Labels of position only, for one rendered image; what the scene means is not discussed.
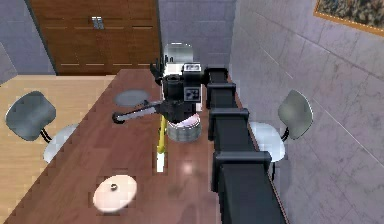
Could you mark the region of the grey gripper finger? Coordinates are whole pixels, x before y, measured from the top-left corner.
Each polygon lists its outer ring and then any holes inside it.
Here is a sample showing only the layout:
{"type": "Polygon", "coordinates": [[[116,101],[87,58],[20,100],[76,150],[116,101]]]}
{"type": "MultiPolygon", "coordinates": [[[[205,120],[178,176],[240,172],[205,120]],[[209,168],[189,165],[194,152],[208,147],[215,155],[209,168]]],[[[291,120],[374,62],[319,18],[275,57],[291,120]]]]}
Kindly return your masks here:
{"type": "Polygon", "coordinates": [[[123,124],[126,120],[136,119],[149,114],[154,113],[148,111],[134,112],[134,110],[128,113],[114,112],[112,114],[112,121],[116,124],[123,124]]]}
{"type": "Polygon", "coordinates": [[[160,101],[145,102],[142,107],[134,109],[134,112],[148,111],[152,113],[157,113],[160,108],[160,105],[161,105],[160,101]]]}

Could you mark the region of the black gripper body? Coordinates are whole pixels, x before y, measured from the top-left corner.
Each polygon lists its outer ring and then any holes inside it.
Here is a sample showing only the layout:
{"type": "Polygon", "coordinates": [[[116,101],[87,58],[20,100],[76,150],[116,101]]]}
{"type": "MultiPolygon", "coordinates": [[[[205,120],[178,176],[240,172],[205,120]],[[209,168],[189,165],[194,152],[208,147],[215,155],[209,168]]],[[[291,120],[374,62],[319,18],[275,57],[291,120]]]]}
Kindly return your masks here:
{"type": "Polygon", "coordinates": [[[184,81],[177,74],[162,80],[164,101],[162,114],[171,123],[180,123],[196,113],[194,103],[184,101],[184,81]]]}

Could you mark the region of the yellow electric lamp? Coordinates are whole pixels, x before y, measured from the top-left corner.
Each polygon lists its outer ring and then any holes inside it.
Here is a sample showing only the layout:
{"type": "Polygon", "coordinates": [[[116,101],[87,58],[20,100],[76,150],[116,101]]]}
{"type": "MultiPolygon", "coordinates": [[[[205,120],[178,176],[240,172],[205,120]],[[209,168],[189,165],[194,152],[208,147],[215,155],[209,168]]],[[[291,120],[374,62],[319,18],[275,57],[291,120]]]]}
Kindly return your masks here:
{"type": "Polygon", "coordinates": [[[165,135],[166,135],[166,119],[164,116],[161,117],[159,139],[157,145],[156,154],[156,171],[162,173],[164,171],[165,164],[165,135]]]}

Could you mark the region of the pale grey chair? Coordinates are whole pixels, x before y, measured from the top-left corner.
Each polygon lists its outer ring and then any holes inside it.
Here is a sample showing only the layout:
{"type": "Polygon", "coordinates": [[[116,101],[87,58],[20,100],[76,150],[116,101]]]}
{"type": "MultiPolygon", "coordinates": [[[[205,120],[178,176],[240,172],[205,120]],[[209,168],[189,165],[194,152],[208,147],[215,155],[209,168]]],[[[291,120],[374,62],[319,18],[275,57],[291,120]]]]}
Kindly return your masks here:
{"type": "Polygon", "coordinates": [[[163,76],[182,75],[193,68],[193,48],[190,44],[173,42],[164,48],[163,76]]]}

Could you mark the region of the dark grey chair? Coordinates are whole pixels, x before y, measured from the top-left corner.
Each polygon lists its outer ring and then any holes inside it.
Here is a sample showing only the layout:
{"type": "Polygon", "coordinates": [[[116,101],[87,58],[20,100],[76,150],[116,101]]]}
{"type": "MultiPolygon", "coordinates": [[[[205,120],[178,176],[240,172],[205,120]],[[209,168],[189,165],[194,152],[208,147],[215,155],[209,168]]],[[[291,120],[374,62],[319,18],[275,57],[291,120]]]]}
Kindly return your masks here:
{"type": "Polygon", "coordinates": [[[47,143],[43,160],[50,163],[64,143],[78,127],[67,125],[51,137],[45,127],[56,118],[56,108],[40,91],[31,91],[17,99],[5,114],[6,126],[25,141],[35,141],[39,137],[47,143]]]}

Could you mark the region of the grey green chair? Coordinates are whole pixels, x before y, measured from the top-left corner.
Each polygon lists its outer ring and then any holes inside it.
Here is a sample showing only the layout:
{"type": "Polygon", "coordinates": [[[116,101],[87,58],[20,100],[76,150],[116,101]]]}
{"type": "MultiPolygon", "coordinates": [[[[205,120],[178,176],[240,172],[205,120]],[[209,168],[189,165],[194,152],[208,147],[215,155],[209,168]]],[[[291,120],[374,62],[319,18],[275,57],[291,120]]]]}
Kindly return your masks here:
{"type": "Polygon", "coordinates": [[[308,99],[292,89],[278,108],[278,117],[285,125],[282,135],[267,123],[251,122],[250,127],[260,151],[267,151],[271,157],[272,174],[275,177],[276,163],[286,154],[284,142],[296,140],[304,135],[313,123],[313,110],[308,99]]]}

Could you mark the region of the grey round plate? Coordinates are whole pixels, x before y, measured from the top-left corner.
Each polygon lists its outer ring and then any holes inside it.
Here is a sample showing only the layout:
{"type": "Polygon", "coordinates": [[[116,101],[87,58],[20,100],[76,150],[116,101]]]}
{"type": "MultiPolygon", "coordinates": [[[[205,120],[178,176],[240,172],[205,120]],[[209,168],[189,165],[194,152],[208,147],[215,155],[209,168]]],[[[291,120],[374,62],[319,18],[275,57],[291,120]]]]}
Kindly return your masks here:
{"type": "Polygon", "coordinates": [[[130,89],[117,94],[114,98],[116,105],[121,107],[135,107],[144,103],[149,94],[141,89],[130,89]]]}

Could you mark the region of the grey ribbed round pot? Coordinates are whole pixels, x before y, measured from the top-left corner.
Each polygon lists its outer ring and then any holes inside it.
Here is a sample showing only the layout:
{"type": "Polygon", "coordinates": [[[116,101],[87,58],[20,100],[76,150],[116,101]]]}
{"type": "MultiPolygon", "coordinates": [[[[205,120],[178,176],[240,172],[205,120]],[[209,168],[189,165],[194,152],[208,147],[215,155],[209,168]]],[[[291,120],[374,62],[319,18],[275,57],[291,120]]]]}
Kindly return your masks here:
{"type": "Polygon", "coordinates": [[[201,121],[198,114],[194,114],[177,124],[167,122],[167,135],[175,142],[193,142],[201,135],[201,121]]]}

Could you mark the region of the black pronged object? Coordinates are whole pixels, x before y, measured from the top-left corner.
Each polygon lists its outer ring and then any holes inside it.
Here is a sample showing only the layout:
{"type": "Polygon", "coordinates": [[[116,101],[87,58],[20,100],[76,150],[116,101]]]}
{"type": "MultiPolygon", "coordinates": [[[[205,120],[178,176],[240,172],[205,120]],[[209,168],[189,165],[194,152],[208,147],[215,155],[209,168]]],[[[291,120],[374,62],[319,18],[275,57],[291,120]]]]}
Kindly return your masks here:
{"type": "Polygon", "coordinates": [[[162,85],[162,79],[163,79],[163,72],[164,72],[164,65],[161,60],[156,59],[155,63],[150,64],[150,72],[152,73],[153,77],[155,78],[155,83],[159,86],[162,85]]]}

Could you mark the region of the brown wooden table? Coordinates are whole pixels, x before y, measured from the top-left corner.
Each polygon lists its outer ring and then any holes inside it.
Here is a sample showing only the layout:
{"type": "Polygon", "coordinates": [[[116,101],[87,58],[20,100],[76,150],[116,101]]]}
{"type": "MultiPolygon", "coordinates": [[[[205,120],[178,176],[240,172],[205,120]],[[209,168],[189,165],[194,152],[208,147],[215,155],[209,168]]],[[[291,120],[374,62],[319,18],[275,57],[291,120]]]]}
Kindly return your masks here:
{"type": "Polygon", "coordinates": [[[155,168],[158,116],[115,124],[114,96],[143,88],[158,99],[147,70],[120,72],[102,93],[52,162],[4,224],[222,224],[219,196],[211,190],[214,143],[208,139],[209,112],[195,142],[168,146],[167,165],[155,168]],[[92,203],[96,188],[113,175],[130,175],[134,200],[109,215],[92,203]]]}

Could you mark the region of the brown wooden door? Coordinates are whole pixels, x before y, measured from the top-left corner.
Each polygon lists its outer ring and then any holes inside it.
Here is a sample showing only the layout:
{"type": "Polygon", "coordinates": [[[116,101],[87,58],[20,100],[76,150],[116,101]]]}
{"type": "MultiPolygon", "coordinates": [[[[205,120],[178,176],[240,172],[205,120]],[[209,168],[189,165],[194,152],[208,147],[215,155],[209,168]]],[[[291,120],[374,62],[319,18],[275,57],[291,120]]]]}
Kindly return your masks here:
{"type": "Polygon", "coordinates": [[[160,58],[158,0],[24,1],[58,75],[147,69],[160,58]],[[103,30],[92,16],[103,19],[103,30]]]}

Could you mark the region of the white round lid with knob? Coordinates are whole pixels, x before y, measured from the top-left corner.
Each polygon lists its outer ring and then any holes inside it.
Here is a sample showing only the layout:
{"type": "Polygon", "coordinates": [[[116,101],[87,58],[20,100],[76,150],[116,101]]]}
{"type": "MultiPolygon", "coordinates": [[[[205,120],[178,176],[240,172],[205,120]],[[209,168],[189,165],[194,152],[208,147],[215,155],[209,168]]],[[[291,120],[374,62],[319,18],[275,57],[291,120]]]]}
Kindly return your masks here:
{"type": "Polygon", "coordinates": [[[93,205],[103,213],[115,213],[128,206],[137,193],[137,182],[129,175],[114,175],[95,190],[93,205]]]}

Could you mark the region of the framed picture with orange frame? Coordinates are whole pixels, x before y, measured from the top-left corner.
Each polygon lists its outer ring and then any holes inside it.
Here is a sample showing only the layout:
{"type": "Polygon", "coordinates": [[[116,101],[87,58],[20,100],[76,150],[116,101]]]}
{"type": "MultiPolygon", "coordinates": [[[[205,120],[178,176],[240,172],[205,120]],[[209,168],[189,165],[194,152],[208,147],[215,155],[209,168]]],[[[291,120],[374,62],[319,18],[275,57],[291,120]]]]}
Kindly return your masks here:
{"type": "Polygon", "coordinates": [[[384,37],[384,0],[316,0],[313,15],[384,37]]]}

